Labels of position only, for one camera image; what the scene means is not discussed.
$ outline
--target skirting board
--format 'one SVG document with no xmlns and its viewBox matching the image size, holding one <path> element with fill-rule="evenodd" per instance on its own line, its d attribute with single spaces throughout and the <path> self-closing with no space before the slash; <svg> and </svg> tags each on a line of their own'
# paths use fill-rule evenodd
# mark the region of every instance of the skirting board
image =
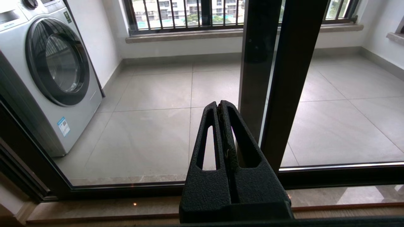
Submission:
<svg viewBox="0 0 404 227">
<path fill-rule="evenodd" d="M 105 91 L 108 92 L 108 88 L 111 86 L 111 84 L 116 79 L 116 77 L 122 72 L 123 68 L 125 68 L 125 61 L 124 61 L 124 59 L 121 59 L 118 66 L 115 68 L 114 72 L 112 73 L 111 77 L 108 79 L 107 83 L 102 88 L 102 90 L 104 92 Z"/>
<path fill-rule="evenodd" d="M 382 58 L 380 56 L 378 56 L 377 54 L 374 54 L 374 53 L 370 52 L 369 50 L 367 50 L 367 49 L 365 49 L 363 47 L 360 48 L 359 53 L 360 53 L 360 55 L 364 56 L 365 58 L 367 58 L 371 62 L 375 63 L 379 67 L 386 70 L 387 72 L 393 74 L 394 76 L 396 76 L 400 80 L 404 81 L 404 69 L 394 65 L 393 63 L 387 61 L 386 59 L 384 59 L 384 58 Z"/>
<path fill-rule="evenodd" d="M 145 58 L 126 58 L 126 65 L 146 65 L 146 64 L 170 64 L 170 63 L 192 63 L 195 61 L 214 61 L 215 59 L 235 60 L 241 59 L 241 53 L 208 54 L 208 55 L 181 55 L 168 57 L 145 57 Z"/>
<path fill-rule="evenodd" d="M 313 57 L 335 56 L 335 55 L 352 55 L 358 54 L 359 46 L 353 47 L 338 47 L 338 48 L 323 48 L 315 49 Z M 241 59 L 241 53 L 224 53 L 224 54 L 208 54 L 208 55 L 182 55 L 182 56 L 168 56 L 168 57 L 146 57 L 146 58 L 127 58 L 123 59 L 126 65 L 146 65 L 169 63 L 191 63 L 195 61 L 214 61 L 215 59 L 234 60 Z"/>
<path fill-rule="evenodd" d="M 383 59 L 382 57 L 368 51 L 361 46 L 351 46 L 351 47 L 337 47 L 337 48 L 321 48 L 315 49 L 313 52 L 313 57 L 329 57 L 329 56 L 343 56 L 343 55 L 354 55 L 360 54 L 367 58 L 371 62 L 375 63 L 379 67 L 383 68 L 387 72 L 393 74 L 397 78 L 404 80 L 404 69 L 392 64 L 391 62 Z M 144 65 L 144 64 L 156 64 L 157 62 L 161 64 L 168 63 L 191 63 L 195 61 L 205 61 L 205 60 L 215 60 L 215 59 L 241 59 L 241 53 L 225 53 L 225 54 L 209 54 L 209 55 L 184 55 L 184 56 L 171 56 L 171 57 L 147 57 L 147 58 L 131 58 L 123 59 L 118 68 L 123 67 L 123 65 Z M 114 80 L 114 77 L 108 80 L 108 84 Z"/>
</svg>

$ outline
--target washing machine door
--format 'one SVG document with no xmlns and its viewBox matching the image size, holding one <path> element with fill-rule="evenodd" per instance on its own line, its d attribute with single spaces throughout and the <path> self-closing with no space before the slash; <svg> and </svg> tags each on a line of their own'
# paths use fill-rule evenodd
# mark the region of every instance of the washing machine door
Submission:
<svg viewBox="0 0 404 227">
<path fill-rule="evenodd" d="M 27 63 L 39 90 L 61 106 L 79 103 L 90 81 L 89 62 L 83 44 L 62 21 L 35 21 L 26 39 Z"/>
</svg>

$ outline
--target floor tile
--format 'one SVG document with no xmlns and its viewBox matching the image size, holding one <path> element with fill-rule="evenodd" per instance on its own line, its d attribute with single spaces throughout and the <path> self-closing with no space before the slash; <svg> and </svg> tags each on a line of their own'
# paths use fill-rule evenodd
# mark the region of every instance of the floor tile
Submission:
<svg viewBox="0 0 404 227">
<path fill-rule="evenodd" d="M 213 101 L 227 100 L 238 105 L 240 71 L 194 72 L 192 76 L 192 107 L 205 107 Z"/>
<path fill-rule="evenodd" d="M 349 187 L 341 196 L 337 205 L 380 203 L 383 199 L 383 195 L 375 186 Z"/>
<path fill-rule="evenodd" d="M 347 99 L 404 96 L 404 81 L 371 64 L 316 67 Z"/>
<path fill-rule="evenodd" d="M 77 142 L 65 157 L 53 161 L 68 179 L 82 178 L 82 171 L 112 113 L 95 113 Z"/>
<path fill-rule="evenodd" d="M 317 70 L 309 69 L 300 101 L 341 100 L 345 97 Z"/>
<path fill-rule="evenodd" d="M 192 73 L 133 76 L 115 111 L 191 107 Z"/>
<path fill-rule="evenodd" d="M 289 146 L 289 143 L 286 145 L 285 153 L 283 154 L 282 163 L 280 167 L 291 167 L 298 166 L 299 164 L 296 161 L 295 156 L 293 155 L 292 149 Z"/>
<path fill-rule="evenodd" d="M 376 188 L 383 195 L 383 202 L 404 202 L 404 185 L 379 185 Z"/>
<path fill-rule="evenodd" d="M 350 101 L 398 148 L 404 151 L 404 97 Z"/>
<path fill-rule="evenodd" d="M 201 122 L 204 107 L 191 108 L 191 127 L 189 133 L 189 161 L 191 161 L 194 151 L 196 136 L 198 135 L 199 125 Z M 206 137 L 205 156 L 203 162 L 203 170 L 216 170 L 215 147 L 213 143 L 213 128 L 209 127 L 208 136 Z"/>
<path fill-rule="evenodd" d="M 190 73 L 192 72 L 192 63 L 174 63 L 174 64 L 150 64 L 137 65 L 135 75 L 155 75 L 171 73 Z"/>
<path fill-rule="evenodd" d="M 299 103 L 289 144 L 301 166 L 404 158 L 404 154 L 346 100 Z"/>
<path fill-rule="evenodd" d="M 347 187 L 331 187 L 288 190 L 286 192 L 292 201 L 292 207 L 327 206 L 337 204 L 346 189 Z"/>
<path fill-rule="evenodd" d="M 124 71 L 113 78 L 112 84 L 104 89 L 105 98 L 102 99 L 97 112 L 113 112 L 116 105 L 122 97 L 128 83 L 130 82 L 133 75 L 133 70 L 124 69 Z"/>
<path fill-rule="evenodd" d="M 240 73 L 241 61 L 201 61 L 194 63 L 194 72 L 202 71 L 221 71 L 221 70 L 238 70 Z"/>
<path fill-rule="evenodd" d="M 189 108 L 113 113 L 84 177 L 185 174 L 189 117 Z"/>
</svg>

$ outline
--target window sill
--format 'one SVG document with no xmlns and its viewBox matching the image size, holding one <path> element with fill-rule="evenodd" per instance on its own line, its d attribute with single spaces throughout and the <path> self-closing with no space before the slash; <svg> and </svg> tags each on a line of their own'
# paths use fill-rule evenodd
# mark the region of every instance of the window sill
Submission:
<svg viewBox="0 0 404 227">
<path fill-rule="evenodd" d="M 333 24 L 322 25 L 320 33 L 322 32 L 354 32 L 362 31 L 363 25 L 356 24 Z M 197 32 L 172 32 L 172 33 L 160 33 L 160 34 L 146 34 L 135 35 L 126 38 L 126 43 L 138 43 L 138 42 L 159 42 L 159 41 L 173 41 L 173 40 L 195 40 L 195 39 L 211 39 L 211 38 L 230 38 L 230 37 L 242 37 L 243 29 L 226 29 L 226 30 L 208 30 Z"/>
<path fill-rule="evenodd" d="M 386 37 L 389 40 L 404 46 L 404 34 L 389 32 Z"/>
</svg>

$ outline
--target front-loading washing machine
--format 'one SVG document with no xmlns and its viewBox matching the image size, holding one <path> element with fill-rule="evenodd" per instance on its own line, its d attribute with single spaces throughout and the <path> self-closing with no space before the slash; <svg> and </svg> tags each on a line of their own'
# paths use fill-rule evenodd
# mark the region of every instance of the front-loading washing machine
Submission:
<svg viewBox="0 0 404 227">
<path fill-rule="evenodd" d="M 0 2 L 0 95 L 51 157 L 66 155 L 102 96 L 62 0 Z"/>
</svg>

